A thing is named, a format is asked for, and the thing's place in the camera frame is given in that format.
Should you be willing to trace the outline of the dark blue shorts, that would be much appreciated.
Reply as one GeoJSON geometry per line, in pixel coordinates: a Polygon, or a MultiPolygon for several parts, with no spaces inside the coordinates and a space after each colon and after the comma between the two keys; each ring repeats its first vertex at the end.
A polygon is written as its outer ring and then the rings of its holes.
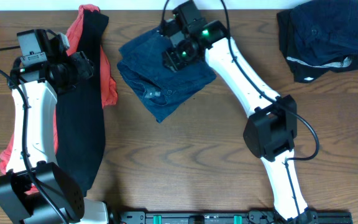
{"type": "Polygon", "coordinates": [[[161,123],[182,103],[216,79],[203,61],[173,72],[163,66],[162,53],[171,47],[159,27],[124,44],[117,68],[143,105],[161,123]]]}

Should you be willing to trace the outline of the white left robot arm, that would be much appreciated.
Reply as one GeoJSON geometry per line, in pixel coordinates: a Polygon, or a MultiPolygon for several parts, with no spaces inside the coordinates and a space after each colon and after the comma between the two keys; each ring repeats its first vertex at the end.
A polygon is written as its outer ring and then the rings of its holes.
{"type": "Polygon", "coordinates": [[[15,103],[14,144],[0,176],[0,207],[13,223],[109,223],[104,202],[86,199],[57,163],[53,117],[59,91],[93,76],[83,52],[67,54],[65,34],[17,34],[22,55],[6,75],[15,103]]]}

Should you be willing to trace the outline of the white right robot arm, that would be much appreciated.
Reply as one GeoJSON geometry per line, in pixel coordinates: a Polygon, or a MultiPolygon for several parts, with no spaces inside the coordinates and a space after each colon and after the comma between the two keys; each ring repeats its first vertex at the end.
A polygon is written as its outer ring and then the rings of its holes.
{"type": "Polygon", "coordinates": [[[294,99],[281,97],[256,74],[237,48],[229,25],[207,22],[193,1],[177,6],[172,14],[173,19],[161,23],[162,34],[172,43],[162,55],[164,66],[177,72],[204,60],[220,75],[246,113],[244,141],[267,172],[274,223],[314,223],[292,161],[297,133],[294,99]]]}

